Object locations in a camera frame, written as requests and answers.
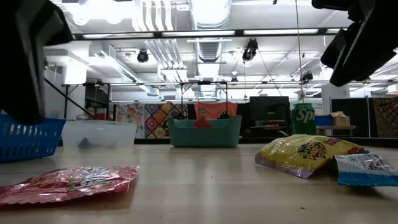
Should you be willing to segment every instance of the cardboard box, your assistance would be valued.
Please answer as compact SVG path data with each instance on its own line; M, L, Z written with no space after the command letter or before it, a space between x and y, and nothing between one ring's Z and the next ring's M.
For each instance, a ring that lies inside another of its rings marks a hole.
M350 126L351 123L349 121L349 116L337 116L333 118L333 125L334 126Z

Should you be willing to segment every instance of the blue bin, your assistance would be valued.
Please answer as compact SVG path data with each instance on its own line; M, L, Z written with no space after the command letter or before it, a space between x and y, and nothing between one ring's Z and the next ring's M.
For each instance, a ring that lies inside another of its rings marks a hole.
M315 124L317 126L333 126L333 117L328 116L315 116Z
M43 123L23 125L0 114L0 162L52 156L65 120L46 118Z

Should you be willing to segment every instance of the blue snack bag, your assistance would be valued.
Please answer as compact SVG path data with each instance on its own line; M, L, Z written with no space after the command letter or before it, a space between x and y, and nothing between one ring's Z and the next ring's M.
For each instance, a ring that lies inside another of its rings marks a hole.
M347 186L398 186L398 172L376 154L335 156L338 183Z

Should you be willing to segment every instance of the red bag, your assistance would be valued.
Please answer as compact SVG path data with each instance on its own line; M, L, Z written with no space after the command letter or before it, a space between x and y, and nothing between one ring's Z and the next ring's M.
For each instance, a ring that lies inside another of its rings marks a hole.
M201 117L199 120L195 121L193 124L194 128L211 128L211 124L207 123L204 117Z
M139 170L135 167L72 167L0 187L0 205L63 202L87 195L127 192Z

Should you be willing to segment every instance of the wooden table surface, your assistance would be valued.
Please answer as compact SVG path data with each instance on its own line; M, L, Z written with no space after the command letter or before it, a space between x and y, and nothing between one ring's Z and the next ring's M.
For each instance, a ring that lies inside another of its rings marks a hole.
M140 165L127 194L0 208L0 223L397 223L398 188L354 189L332 176L304 180L254 165L262 145L234 149L58 149L0 164L0 185L71 166ZM398 168L396 149L367 148Z

